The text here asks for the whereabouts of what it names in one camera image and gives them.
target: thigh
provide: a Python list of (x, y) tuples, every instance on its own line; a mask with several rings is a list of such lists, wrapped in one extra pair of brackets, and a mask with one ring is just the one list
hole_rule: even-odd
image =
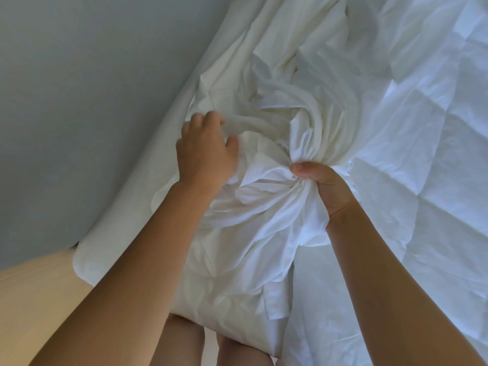
[(150, 366), (200, 366), (204, 345), (202, 326), (170, 314)]
[(273, 366), (270, 355), (263, 351), (221, 335), (217, 335), (217, 342), (217, 366)]

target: bare skin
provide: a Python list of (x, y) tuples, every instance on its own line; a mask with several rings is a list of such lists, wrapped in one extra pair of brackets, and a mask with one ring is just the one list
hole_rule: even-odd
[[(224, 143), (222, 122), (210, 112), (183, 126), (180, 181), (32, 366), (201, 363), (204, 329), (168, 314), (198, 223), (237, 166), (237, 138)], [(318, 183), (330, 216), (326, 230), (375, 366), (485, 365), (395, 258), (341, 177), (313, 162), (291, 170)], [(229, 338), (218, 343), (218, 366), (272, 364), (269, 355)]]

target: forearm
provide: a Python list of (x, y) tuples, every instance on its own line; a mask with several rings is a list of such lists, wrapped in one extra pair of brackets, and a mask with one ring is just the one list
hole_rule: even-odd
[(327, 233), (375, 365), (484, 365), (396, 259), (359, 204), (334, 216)]
[(212, 192), (175, 184), (32, 365), (149, 364)]

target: person's right arm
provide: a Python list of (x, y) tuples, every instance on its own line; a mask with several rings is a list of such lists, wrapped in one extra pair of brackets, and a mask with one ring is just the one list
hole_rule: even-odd
[(485, 365), (388, 248), (347, 184), (314, 162), (292, 165), (318, 182), (327, 233), (375, 366)]

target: light brown floor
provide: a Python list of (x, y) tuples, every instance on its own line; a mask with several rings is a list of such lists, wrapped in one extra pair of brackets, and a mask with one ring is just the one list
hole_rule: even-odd
[(27, 366), (91, 286), (73, 271), (74, 249), (0, 271), (0, 365)]

